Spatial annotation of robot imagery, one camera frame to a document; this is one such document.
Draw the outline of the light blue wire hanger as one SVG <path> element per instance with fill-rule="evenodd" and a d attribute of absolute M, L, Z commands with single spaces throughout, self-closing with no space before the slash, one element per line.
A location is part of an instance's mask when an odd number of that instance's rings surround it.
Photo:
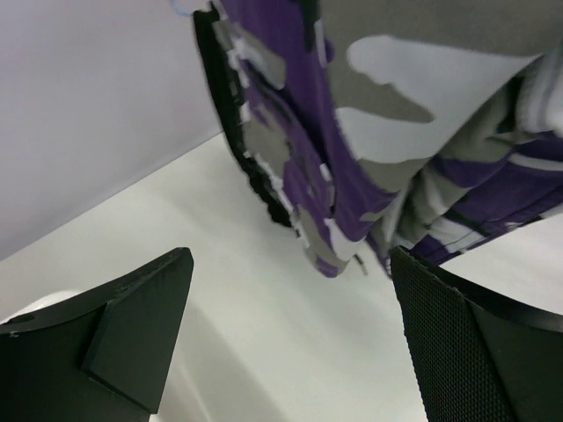
<path fill-rule="evenodd" d="M 179 0 L 170 0 L 169 4 L 171 6 L 171 8 L 173 9 L 173 11 L 182 17 L 186 17 L 186 18 L 191 18 L 193 15 L 193 12 L 191 10 L 189 10 L 188 8 L 183 7 Z"/>

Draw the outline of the purple camouflage trousers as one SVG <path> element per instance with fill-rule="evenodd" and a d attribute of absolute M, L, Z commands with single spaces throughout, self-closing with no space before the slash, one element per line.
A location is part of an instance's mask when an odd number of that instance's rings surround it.
<path fill-rule="evenodd" d="M 325 276 L 561 213 L 561 2 L 212 1 L 193 22 L 231 153 Z"/>

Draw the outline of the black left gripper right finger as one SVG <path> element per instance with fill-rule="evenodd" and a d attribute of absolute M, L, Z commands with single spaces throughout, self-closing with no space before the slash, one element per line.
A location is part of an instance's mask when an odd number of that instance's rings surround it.
<path fill-rule="evenodd" d="M 562 419 L 562 317 L 411 255 L 391 279 L 430 421 Z"/>

